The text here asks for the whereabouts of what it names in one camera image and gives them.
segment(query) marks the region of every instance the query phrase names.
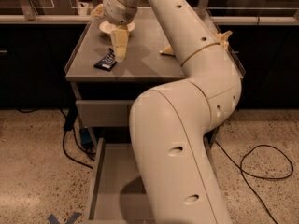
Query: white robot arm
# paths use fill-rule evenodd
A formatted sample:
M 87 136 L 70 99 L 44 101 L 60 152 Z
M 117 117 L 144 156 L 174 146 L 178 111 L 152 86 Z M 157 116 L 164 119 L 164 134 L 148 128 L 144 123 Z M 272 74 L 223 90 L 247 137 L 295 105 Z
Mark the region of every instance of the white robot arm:
M 205 133 L 235 110 L 238 69 L 185 0 L 148 0 L 186 79 L 142 93 L 130 114 L 136 162 L 158 224 L 232 223 L 206 155 Z M 104 0 L 108 21 L 131 22 L 138 0 Z

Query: yellow object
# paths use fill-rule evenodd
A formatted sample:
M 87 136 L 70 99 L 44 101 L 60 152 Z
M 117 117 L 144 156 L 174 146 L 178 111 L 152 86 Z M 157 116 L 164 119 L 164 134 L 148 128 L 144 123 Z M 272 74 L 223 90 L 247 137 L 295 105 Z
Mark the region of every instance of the yellow object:
M 122 62 L 125 58 L 127 46 L 129 42 L 128 26 L 118 26 L 115 30 L 111 31 L 111 41 L 114 49 L 115 60 Z
M 162 55 L 176 56 L 175 52 L 173 51 L 173 49 L 170 45 L 167 45 L 163 50 L 160 50 L 159 52 Z
M 229 43 L 228 43 L 228 38 L 231 36 L 233 32 L 232 31 L 227 31 L 224 34 L 222 33 L 217 33 L 217 38 L 219 39 L 221 45 L 224 46 L 224 49 L 227 50 Z
M 104 18 L 103 4 L 96 6 L 95 9 L 92 10 L 91 15 L 97 18 Z

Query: floor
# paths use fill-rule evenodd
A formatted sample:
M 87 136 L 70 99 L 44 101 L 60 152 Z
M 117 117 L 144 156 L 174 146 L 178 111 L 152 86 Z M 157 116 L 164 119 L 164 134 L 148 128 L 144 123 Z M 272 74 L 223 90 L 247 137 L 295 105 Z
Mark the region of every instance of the floor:
M 1 224 L 50 223 L 49 217 L 65 223 L 76 213 L 79 217 L 72 223 L 82 223 L 92 170 L 64 155 L 63 127 L 64 116 L 59 110 L 0 110 Z M 299 223 L 298 131 L 299 110 L 237 110 L 217 135 L 217 141 L 237 164 L 261 144 L 277 147 L 290 158 L 294 172 L 286 180 L 246 175 L 279 224 Z M 72 133 L 67 134 L 65 147 L 71 156 L 93 165 L 77 148 Z M 212 155 L 233 223 L 275 223 L 217 145 Z M 243 168 L 270 176 L 290 171 L 284 156 L 270 147 L 254 150 Z

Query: black cabinet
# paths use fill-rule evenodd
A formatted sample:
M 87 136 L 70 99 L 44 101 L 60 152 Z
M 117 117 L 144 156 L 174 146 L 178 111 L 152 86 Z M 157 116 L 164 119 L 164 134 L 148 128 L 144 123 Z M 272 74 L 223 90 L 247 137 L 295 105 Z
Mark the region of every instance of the black cabinet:
M 231 30 L 231 47 L 245 67 L 245 108 L 298 108 L 297 26 L 221 26 Z
M 85 25 L 0 25 L 0 107 L 67 106 L 64 66 Z

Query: small table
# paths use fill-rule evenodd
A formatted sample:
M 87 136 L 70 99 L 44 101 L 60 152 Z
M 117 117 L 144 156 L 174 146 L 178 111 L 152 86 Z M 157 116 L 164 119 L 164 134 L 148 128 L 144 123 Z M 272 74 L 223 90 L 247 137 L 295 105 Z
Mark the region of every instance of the small table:
M 112 71 L 93 67 L 109 48 L 110 37 L 99 30 L 104 19 L 92 20 L 66 68 L 77 98 L 78 115 L 88 127 L 93 144 L 97 138 L 91 127 L 125 127 L 133 101 L 156 85 L 185 78 L 175 57 L 159 53 L 168 45 L 164 32 L 151 8 L 140 8 L 135 29 L 130 34 L 126 58 Z

